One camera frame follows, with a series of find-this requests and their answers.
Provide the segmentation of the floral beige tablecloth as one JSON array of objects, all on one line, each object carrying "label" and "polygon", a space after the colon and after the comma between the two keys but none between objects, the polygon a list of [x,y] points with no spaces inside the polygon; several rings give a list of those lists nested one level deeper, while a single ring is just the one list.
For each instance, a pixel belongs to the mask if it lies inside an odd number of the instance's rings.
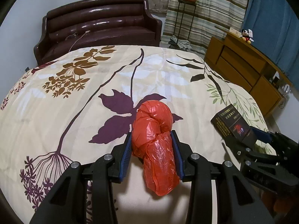
[{"label": "floral beige tablecloth", "polygon": [[198,55],[151,46],[98,46],[70,52],[24,74],[1,103],[1,190],[29,223],[73,162],[91,163],[124,142],[142,103],[173,113],[179,139],[209,161],[236,161],[211,124],[234,105],[267,131],[257,103]]}]

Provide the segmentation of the brown wooden cabinet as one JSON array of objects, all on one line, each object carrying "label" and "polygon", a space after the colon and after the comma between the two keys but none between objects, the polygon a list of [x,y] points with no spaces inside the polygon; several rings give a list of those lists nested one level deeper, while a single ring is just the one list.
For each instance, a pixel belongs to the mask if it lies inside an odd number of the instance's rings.
[{"label": "brown wooden cabinet", "polygon": [[253,96],[262,115],[268,118],[283,102],[273,82],[277,66],[254,46],[227,33],[222,40],[212,37],[205,62],[224,79],[241,86]]}]

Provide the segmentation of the checkered cloth on stand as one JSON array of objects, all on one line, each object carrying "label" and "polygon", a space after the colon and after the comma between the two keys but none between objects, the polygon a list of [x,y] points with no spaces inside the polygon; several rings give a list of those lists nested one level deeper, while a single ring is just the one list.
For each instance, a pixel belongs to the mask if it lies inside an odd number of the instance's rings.
[{"label": "checkered cloth on stand", "polygon": [[180,49],[191,50],[191,43],[186,39],[178,39],[175,35],[171,36],[169,44],[172,46],[177,46]]}]

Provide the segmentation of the blue curtain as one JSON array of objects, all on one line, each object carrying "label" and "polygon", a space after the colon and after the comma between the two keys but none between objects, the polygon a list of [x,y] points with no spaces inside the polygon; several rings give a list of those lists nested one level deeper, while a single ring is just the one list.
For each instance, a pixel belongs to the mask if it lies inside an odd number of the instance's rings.
[{"label": "blue curtain", "polygon": [[242,28],[298,89],[298,18],[287,0],[249,0]]}]

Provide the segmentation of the black cigarette box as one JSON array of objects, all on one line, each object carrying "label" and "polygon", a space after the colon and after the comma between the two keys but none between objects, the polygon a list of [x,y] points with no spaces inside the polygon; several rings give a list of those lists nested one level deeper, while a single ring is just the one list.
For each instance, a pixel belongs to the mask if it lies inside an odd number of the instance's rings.
[{"label": "black cigarette box", "polygon": [[226,145],[240,143],[248,148],[253,148],[257,138],[241,113],[229,104],[217,112],[211,119],[216,131],[224,139]]}]

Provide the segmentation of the dark brown leather sofa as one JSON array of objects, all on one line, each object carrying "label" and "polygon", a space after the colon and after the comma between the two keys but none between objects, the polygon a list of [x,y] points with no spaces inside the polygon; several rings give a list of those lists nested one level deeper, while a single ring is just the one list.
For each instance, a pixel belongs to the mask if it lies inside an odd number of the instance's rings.
[{"label": "dark brown leather sofa", "polygon": [[92,46],[159,46],[162,22],[148,0],[82,0],[50,10],[33,48],[38,65]]}]

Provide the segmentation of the small box on cabinet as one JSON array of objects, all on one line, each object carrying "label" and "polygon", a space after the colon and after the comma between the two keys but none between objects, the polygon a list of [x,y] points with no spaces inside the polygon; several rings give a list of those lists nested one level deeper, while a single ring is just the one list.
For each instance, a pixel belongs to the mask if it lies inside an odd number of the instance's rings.
[{"label": "small box on cabinet", "polygon": [[240,31],[234,29],[233,27],[229,28],[229,32],[238,38],[242,37],[242,33]]}]

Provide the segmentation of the striped curtain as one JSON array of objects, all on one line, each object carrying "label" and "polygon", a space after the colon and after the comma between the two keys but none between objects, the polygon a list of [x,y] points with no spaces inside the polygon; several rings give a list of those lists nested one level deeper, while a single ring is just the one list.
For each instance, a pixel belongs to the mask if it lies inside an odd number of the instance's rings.
[{"label": "striped curtain", "polygon": [[[239,30],[244,21],[248,0],[197,0],[193,27],[189,41],[192,50],[204,55],[210,39],[225,38],[226,34],[218,28]],[[173,34],[178,0],[169,0],[166,13],[162,43],[169,42]]]}]

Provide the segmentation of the mickey mouse plush toy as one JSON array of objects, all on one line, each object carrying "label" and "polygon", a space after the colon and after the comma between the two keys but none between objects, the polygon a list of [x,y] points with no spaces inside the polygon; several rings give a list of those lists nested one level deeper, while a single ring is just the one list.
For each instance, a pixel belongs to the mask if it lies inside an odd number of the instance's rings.
[{"label": "mickey mouse plush toy", "polygon": [[253,32],[251,29],[242,29],[241,31],[241,38],[243,39],[243,41],[245,41],[248,44],[251,44],[252,42],[254,42],[253,40]]}]

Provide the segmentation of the red plastic bag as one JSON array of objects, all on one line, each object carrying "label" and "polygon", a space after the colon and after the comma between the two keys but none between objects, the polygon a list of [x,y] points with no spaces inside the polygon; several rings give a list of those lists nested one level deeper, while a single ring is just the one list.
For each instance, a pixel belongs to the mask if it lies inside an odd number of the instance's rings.
[{"label": "red plastic bag", "polygon": [[173,115],[163,102],[149,100],[137,110],[132,129],[132,154],[143,160],[146,186],[158,196],[178,184],[172,148]]}]

